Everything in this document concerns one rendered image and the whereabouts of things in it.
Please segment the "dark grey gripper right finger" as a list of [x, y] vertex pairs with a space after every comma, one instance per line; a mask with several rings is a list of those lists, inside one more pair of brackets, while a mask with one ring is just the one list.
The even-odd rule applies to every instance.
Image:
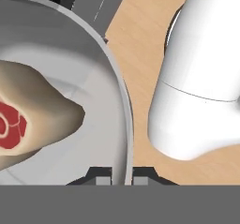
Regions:
[[176, 186], [176, 183], [159, 176], [154, 167], [134, 167], [132, 173], [133, 186]]

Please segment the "grey round meat container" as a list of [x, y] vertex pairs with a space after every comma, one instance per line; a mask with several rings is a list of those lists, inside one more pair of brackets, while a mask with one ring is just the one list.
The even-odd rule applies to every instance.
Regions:
[[93, 167], [132, 179], [133, 121], [119, 66], [101, 35], [49, 0], [0, 0], [0, 59], [38, 70], [85, 110], [71, 136], [0, 171], [0, 185], [67, 185]]

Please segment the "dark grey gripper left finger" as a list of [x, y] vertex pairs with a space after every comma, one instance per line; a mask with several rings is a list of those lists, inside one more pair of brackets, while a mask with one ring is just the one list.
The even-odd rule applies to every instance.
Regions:
[[111, 167], [90, 167], [85, 176], [76, 179], [70, 183], [69, 186], [95, 186], [97, 184], [97, 178], [107, 177], [112, 180], [112, 168]]

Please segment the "raw steak with beige fat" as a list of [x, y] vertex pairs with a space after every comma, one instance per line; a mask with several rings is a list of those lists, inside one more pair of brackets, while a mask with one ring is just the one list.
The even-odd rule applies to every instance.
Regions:
[[37, 70], [0, 61], [0, 171], [73, 134], [83, 118]]

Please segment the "white rounded cylinder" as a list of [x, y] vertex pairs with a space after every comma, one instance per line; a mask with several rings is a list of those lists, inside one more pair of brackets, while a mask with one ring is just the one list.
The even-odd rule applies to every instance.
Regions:
[[179, 160], [240, 143], [240, 0], [186, 0], [176, 10], [148, 138]]

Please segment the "dark grey appliance panel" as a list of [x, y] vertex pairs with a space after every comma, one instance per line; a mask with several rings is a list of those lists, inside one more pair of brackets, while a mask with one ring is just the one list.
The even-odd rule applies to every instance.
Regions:
[[60, 0], [66, 7], [90, 24], [104, 39], [123, 0]]

